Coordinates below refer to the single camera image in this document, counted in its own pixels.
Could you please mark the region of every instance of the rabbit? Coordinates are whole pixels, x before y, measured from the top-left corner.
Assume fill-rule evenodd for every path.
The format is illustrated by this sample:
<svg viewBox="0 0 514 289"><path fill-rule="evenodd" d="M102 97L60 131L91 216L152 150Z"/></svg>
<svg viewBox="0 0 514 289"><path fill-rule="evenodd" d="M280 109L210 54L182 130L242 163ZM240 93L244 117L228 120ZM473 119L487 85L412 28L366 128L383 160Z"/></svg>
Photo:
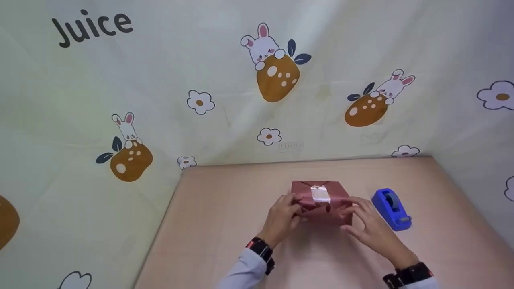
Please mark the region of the rabbit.
<svg viewBox="0 0 514 289"><path fill-rule="evenodd" d="M134 122L134 114L133 113L128 112L125 115L125 121L122 121L120 116L117 114L113 114L112 119L120 128L123 138L125 138L125 148L126 149L130 149L132 147L132 140L135 140L138 143L143 144L141 139L139 137L137 137L136 131L134 130L134 127L132 126L132 122Z"/></svg>
<svg viewBox="0 0 514 289"><path fill-rule="evenodd" d="M286 51L280 49L278 44L271 36L269 36L269 28L266 23L260 23L257 28L259 38L254 39L250 35L241 38L241 45L250 50L250 56L255 63L255 70L259 71L264 68L264 60L271 55L277 59L281 59L286 55Z"/></svg>
<svg viewBox="0 0 514 289"><path fill-rule="evenodd" d="M393 104L394 99L401 93L403 88L416 79L414 75L410 75L401 79L403 70L397 69L391 74L391 79L384 82L381 86L377 87L374 92L370 93L371 97L378 97L380 94L386 97L385 103L387 105Z"/></svg>

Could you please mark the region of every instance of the rabbit ear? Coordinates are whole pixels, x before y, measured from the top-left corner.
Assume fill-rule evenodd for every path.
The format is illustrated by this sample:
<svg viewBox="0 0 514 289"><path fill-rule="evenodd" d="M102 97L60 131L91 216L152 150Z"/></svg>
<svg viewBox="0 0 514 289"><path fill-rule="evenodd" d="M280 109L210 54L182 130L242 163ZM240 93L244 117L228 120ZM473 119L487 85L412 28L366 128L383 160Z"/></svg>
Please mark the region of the rabbit ear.
<svg viewBox="0 0 514 289"><path fill-rule="evenodd" d="M403 70L397 69L393 71L393 74L391 75L391 80L398 80L403 76Z"/></svg>
<svg viewBox="0 0 514 289"><path fill-rule="evenodd" d="M121 125L121 118L119 115L113 114L112 119L117 125Z"/></svg>
<svg viewBox="0 0 514 289"><path fill-rule="evenodd" d="M133 113L127 113L125 115L125 122L128 123L128 124L132 124L132 122L134 121L134 114Z"/></svg>
<svg viewBox="0 0 514 289"><path fill-rule="evenodd" d="M259 38L268 37L269 36L269 28L266 23L260 23L257 28L257 33L259 34Z"/></svg>
<svg viewBox="0 0 514 289"><path fill-rule="evenodd" d="M414 75L409 75L409 76L405 77L404 79L402 79L401 83L404 86L407 86L407 85L411 84L412 82L414 82L415 79L416 79L416 77Z"/></svg>
<svg viewBox="0 0 514 289"><path fill-rule="evenodd" d="M253 37L250 35L245 35L243 36L243 38L241 38L241 45L245 46L248 49L250 49L254 43L255 39L253 39Z"/></svg>

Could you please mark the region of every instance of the black watch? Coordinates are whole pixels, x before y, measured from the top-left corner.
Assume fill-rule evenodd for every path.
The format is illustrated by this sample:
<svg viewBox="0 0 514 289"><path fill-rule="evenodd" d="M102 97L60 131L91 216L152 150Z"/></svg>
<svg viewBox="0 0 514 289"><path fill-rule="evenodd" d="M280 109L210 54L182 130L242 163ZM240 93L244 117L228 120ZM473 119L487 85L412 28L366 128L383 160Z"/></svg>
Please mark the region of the black watch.
<svg viewBox="0 0 514 289"><path fill-rule="evenodd" d="M434 276L423 262L419 262L416 265L402 270L395 270L396 274L387 274L382 278L390 289L397 289Z"/></svg>
<svg viewBox="0 0 514 289"><path fill-rule="evenodd" d="M271 257L273 249L261 238L254 237L246 247L259 255L266 262L266 275L275 268L275 261Z"/></svg>

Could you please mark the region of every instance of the white flower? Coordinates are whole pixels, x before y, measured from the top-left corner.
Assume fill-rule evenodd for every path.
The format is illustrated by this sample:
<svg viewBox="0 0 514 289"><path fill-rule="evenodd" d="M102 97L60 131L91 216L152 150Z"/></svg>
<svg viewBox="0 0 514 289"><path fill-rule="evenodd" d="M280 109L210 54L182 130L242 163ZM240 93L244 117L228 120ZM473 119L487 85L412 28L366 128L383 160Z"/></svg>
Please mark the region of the white flower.
<svg viewBox="0 0 514 289"><path fill-rule="evenodd" d="M496 81L490 88L476 94L484 102L488 110L499 110L502 107L514 111L514 84L510 81Z"/></svg>
<svg viewBox="0 0 514 289"><path fill-rule="evenodd" d="M391 156L393 157L406 157L406 156L415 156L419 153L418 148L410 147L407 144L402 144L398 147L398 150L394 151Z"/></svg>
<svg viewBox="0 0 514 289"><path fill-rule="evenodd" d="M91 274L80 275L79 271L68 274L58 289L87 289L91 284Z"/></svg>
<svg viewBox="0 0 514 289"><path fill-rule="evenodd" d="M189 91L188 106L194 109L198 114L205 114L215 107L214 102L211 101L210 94L198 93L195 90Z"/></svg>
<svg viewBox="0 0 514 289"><path fill-rule="evenodd" d="M280 142L282 137L278 129L264 128L261 129L261 134L257 136L257 140L263 142L266 146L270 146L275 142Z"/></svg>
<svg viewBox="0 0 514 289"><path fill-rule="evenodd" d="M510 177L507 180L506 185L507 189L505 189L505 196L507 197L507 199L514 202L514 176Z"/></svg>
<svg viewBox="0 0 514 289"><path fill-rule="evenodd" d="M194 160L194 156L190 157L179 157L177 159L177 163L180 166L180 169L183 170L188 167L194 167L196 165L196 161Z"/></svg>

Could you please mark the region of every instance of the brown strawberry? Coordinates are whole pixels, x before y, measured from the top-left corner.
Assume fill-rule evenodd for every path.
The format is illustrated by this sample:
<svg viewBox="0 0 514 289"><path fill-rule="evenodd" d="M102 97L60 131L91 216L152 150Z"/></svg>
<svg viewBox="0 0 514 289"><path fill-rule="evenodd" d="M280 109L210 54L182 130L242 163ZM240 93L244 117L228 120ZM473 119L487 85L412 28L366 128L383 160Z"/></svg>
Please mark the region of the brown strawberry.
<svg viewBox="0 0 514 289"><path fill-rule="evenodd" d="M353 127L365 127L381 119L386 114L387 108L384 95L371 97L370 94L366 94L348 108L344 114L344 120Z"/></svg>
<svg viewBox="0 0 514 289"><path fill-rule="evenodd" d="M270 56L264 61L264 68L257 72L257 85L268 102L282 100L296 85L300 70L287 55L281 59Z"/></svg>
<svg viewBox="0 0 514 289"><path fill-rule="evenodd" d="M135 140L131 140L130 149L123 148L111 159L111 170L114 175L125 182L133 182L140 178L145 169L152 163L150 150Z"/></svg>
<svg viewBox="0 0 514 289"><path fill-rule="evenodd" d="M0 195L0 250L12 239L19 225L18 212L8 200Z"/></svg>

